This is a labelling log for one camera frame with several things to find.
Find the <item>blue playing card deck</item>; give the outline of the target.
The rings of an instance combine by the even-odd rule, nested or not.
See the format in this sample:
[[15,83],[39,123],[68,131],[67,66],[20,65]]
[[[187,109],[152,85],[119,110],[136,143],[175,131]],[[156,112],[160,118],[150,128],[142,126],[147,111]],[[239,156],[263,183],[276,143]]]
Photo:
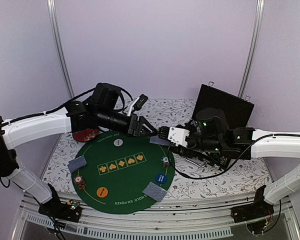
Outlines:
[[169,146],[171,143],[170,141],[161,139],[158,136],[150,137],[149,142],[151,144],[156,144],[156,145],[160,145],[160,146]]

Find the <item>white dealer button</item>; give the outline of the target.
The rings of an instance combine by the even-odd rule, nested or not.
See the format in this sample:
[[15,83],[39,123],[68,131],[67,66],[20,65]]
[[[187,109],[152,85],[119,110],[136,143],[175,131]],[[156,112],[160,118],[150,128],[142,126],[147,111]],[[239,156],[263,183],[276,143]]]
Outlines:
[[115,147],[120,147],[120,146],[123,145],[123,143],[124,143],[124,141],[123,141],[122,139],[120,139],[120,138],[115,139],[115,140],[113,141],[113,145],[114,145]]

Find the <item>blue topped chip stack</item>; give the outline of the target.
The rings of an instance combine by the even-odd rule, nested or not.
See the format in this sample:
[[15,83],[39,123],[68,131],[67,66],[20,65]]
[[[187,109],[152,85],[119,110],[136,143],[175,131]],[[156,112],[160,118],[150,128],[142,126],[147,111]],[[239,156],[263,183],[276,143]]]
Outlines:
[[162,159],[161,159],[161,165],[165,168],[169,167],[170,166],[170,161],[169,161],[169,158],[167,156],[164,156]]

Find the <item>blue small blind button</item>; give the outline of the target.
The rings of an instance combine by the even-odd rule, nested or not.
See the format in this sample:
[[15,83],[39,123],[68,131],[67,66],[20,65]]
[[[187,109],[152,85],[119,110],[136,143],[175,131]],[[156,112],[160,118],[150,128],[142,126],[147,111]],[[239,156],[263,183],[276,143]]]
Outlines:
[[160,173],[155,177],[155,180],[158,184],[165,184],[168,181],[168,177],[165,174]]

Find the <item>dealt cards bottom pile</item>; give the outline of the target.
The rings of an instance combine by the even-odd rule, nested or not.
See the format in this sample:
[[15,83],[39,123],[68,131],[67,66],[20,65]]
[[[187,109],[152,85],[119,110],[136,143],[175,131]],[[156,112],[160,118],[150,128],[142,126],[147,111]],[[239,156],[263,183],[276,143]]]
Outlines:
[[157,202],[161,202],[167,194],[167,190],[153,182],[150,182],[142,192]]

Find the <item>dealt cards pile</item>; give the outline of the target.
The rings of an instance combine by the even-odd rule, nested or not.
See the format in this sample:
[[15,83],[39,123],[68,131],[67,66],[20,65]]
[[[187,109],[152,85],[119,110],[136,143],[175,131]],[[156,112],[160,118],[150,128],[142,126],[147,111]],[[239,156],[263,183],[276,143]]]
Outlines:
[[78,169],[85,167],[87,165],[87,161],[86,158],[81,155],[71,161],[69,161],[67,167],[69,169],[69,172],[72,174],[75,171],[77,171]]
[[157,202],[161,202],[167,194],[167,190],[153,182],[150,182],[142,192]]

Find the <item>orange big blind button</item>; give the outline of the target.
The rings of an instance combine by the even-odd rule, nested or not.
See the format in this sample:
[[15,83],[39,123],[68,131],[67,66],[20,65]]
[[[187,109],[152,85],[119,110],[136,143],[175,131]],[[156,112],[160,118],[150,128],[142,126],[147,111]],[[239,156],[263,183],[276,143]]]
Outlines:
[[106,198],[109,194],[109,190],[102,186],[102,187],[99,187],[97,190],[96,190],[96,195],[99,197],[99,198]]

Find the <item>red topped chip stack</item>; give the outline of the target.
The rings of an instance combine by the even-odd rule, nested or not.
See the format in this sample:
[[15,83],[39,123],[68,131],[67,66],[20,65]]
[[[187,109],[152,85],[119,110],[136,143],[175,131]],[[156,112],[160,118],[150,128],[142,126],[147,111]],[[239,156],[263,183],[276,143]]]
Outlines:
[[86,189],[86,186],[87,186],[86,182],[81,175],[77,175],[73,181],[79,190]]

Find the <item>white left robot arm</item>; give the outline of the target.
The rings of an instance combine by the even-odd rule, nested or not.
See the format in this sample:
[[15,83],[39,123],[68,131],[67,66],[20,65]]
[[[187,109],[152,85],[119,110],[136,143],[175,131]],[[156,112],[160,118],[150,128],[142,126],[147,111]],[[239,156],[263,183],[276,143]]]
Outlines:
[[0,116],[0,178],[6,178],[31,194],[53,216],[64,213],[64,205],[53,187],[40,180],[18,160],[16,149],[54,135],[71,133],[77,142],[93,140],[103,128],[129,137],[150,137],[157,133],[145,117],[137,116],[147,101],[141,94],[130,107],[116,108],[125,102],[122,87],[99,82],[51,110],[4,120]]

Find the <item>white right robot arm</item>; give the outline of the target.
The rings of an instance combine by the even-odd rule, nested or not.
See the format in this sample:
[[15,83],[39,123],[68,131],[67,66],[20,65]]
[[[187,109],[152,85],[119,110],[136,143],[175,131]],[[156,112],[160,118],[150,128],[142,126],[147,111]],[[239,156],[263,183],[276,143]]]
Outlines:
[[[207,161],[221,169],[221,160],[257,158],[300,159],[300,132],[273,132],[253,127],[230,129],[221,109],[206,108],[184,126],[162,126],[158,137],[169,141],[168,150],[188,159]],[[300,163],[275,182],[256,190],[248,213],[259,218],[285,196],[300,189]]]

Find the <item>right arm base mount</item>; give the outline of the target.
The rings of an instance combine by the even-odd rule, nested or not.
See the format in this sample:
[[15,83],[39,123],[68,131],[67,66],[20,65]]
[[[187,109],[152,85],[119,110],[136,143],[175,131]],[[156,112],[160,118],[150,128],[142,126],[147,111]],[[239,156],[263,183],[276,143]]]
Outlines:
[[[264,191],[266,186],[263,185],[256,190],[254,200],[252,203],[235,206],[230,209],[230,216],[233,218],[235,223],[246,222],[255,220],[262,217],[271,217],[274,213],[274,207],[272,204],[265,202]],[[268,220],[262,222],[249,223],[247,229],[255,235],[263,234],[267,225]]]

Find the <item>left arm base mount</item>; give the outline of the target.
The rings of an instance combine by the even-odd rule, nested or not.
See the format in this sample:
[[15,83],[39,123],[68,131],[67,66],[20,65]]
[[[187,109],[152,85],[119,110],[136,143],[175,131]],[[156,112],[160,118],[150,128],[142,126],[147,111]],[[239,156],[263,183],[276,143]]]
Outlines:
[[47,185],[51,190],[52,199],[46,203],[40,203],[38,212],[51,218],[78,223],[83,209],[79,205],[73,208],[74,201],[70,204],[62,203],[54,187],[49,183]]

